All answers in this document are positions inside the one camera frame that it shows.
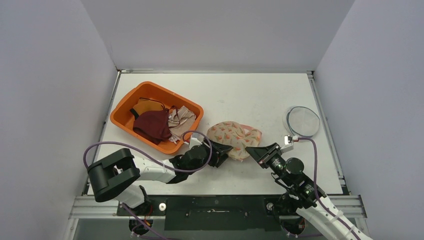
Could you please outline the floral padded bra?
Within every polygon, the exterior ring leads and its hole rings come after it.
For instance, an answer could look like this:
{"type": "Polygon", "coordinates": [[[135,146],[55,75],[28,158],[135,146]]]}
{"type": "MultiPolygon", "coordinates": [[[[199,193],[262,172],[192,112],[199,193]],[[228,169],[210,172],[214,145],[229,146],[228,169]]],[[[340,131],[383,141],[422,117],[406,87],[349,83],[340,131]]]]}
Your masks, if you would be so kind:
{"type": "Polygon", "coordinates": [[[213,142],[231,146],[228,156],[242,162],[250,157],[246,147],[258,147],[261,143],[262,132],[254,127],[234,121],[219,122],[210,127],[206,136],[213,142]]]}

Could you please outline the dark red bra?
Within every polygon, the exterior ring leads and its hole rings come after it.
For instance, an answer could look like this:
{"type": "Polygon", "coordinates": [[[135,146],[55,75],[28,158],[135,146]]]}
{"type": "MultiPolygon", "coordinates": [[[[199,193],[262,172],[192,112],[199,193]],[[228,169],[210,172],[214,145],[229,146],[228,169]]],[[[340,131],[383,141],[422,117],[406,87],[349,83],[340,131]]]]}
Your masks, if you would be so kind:
{"type": "Polygon", "coordinates": [[[132,108],[130,112],[135,118],[132,130],[155,145],[168,140],[172,136],[168,124],[169,111],[168,108],[163,107],[162,110],[148,110],[139,114],[132,108]]]}

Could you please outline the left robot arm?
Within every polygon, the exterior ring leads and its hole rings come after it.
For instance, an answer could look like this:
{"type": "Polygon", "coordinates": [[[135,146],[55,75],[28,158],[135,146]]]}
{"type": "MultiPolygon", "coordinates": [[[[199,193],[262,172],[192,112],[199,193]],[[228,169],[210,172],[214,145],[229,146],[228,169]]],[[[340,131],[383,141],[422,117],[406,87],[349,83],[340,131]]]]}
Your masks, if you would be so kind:
{"type": "Polygon", "coordinates": [[[86,166],[89,182],[96,202],[117,200],[139,216],[149,210],[149,199],[136,181],[178,184],[207,165],[220,167],[232,150],[230,145],[204,140],[184,154],[158,161],[150,156],[136,157],[131,153],[133,146],[119,145],[121,149],[86,166]]]}

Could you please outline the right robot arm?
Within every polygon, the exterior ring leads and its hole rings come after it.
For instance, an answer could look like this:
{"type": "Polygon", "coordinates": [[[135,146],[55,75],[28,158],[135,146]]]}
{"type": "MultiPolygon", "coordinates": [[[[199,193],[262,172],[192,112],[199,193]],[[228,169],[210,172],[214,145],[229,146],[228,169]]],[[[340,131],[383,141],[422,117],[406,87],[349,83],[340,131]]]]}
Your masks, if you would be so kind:
{"type": "Polygon", "coordinates": [[[305,174],[304,163],[296,157],[283,158],[284,149],[277,143],[265,147],[246,147],[245,150],[263,169],[271,169],[274,182],[286,192],[271,201],[268,209],[276,218],[299,216],[312,224],[328,240],[368,240],[344,213],[305,174]]]}

